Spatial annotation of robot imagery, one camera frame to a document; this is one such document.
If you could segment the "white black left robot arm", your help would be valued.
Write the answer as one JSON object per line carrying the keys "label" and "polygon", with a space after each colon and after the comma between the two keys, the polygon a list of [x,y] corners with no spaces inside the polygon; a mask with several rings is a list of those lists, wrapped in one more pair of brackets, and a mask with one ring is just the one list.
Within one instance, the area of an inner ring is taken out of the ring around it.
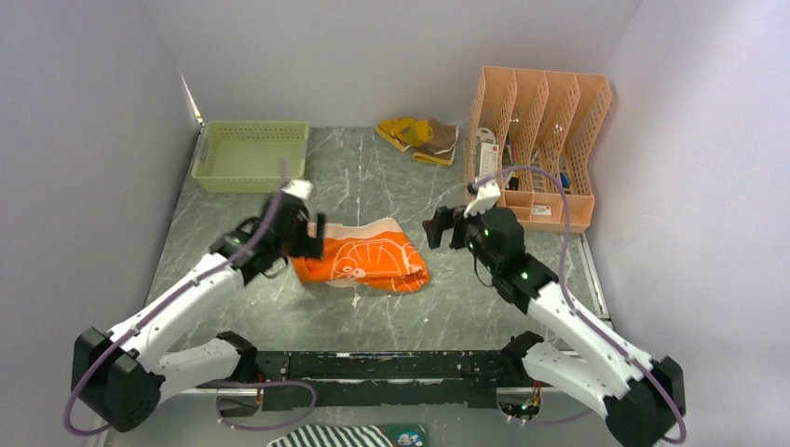
{"label": "white black left robot arm", "polygon": [[62,423],[89,437],[108,428],[129,431],[165,400],[214,381],[262,386],[256,347],[232,331],[197,348],[172,345],[224,298],[243,291],[258,276],[290,256],[319,259],[325,216],[308,230],[306,203],[312,185],[294,180],[266,200],[258,216],[218,237],[175,285],[137,314],[101,332],[89,328],[75,340],[71,394]]}

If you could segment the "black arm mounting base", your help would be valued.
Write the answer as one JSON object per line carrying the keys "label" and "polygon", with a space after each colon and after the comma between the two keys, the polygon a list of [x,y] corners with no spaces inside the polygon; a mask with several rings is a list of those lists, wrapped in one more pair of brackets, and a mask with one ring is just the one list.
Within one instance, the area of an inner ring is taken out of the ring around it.
{"label": "black arm mounting base", "polygon": [[493,409],[498,394],[533,385],[524,367],[500,350],[260,351],[256,365],[274,384],[263,394],[265,411],[309,405]]}

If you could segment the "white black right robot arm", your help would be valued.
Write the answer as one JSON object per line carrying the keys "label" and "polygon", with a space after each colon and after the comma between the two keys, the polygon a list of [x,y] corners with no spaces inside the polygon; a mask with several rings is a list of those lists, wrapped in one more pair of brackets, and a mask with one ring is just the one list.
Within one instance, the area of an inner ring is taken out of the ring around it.
{"label": "white black right robot arm", "polygon": [[465,216],[461,208],[439,207],[422,226],[433,250],[451,231],[451,249],[469,251],[504,301],[541,322],[576,353],[568,356],[546,341],[518,350],[502,362],[511,384],[535,379],[563,391],[601,416],[622,446],[653,446],[667,440],[672,428],[681,428],[686,409],[682,367],[626,341],[582,305],[553,270],[526,251],[524,229],[511,210]]}

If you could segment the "orange white patterned towel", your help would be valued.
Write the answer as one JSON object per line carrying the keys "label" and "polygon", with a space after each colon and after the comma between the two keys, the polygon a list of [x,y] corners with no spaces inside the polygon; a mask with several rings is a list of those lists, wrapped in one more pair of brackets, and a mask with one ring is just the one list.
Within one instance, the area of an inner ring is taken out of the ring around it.
{"label": "orange white patterned towel", "polygon": [[417,292],[430,280],[426,262],[391,217],[360,226],[327,223],[322,256],[290,262],[301,282],[334,288]]}

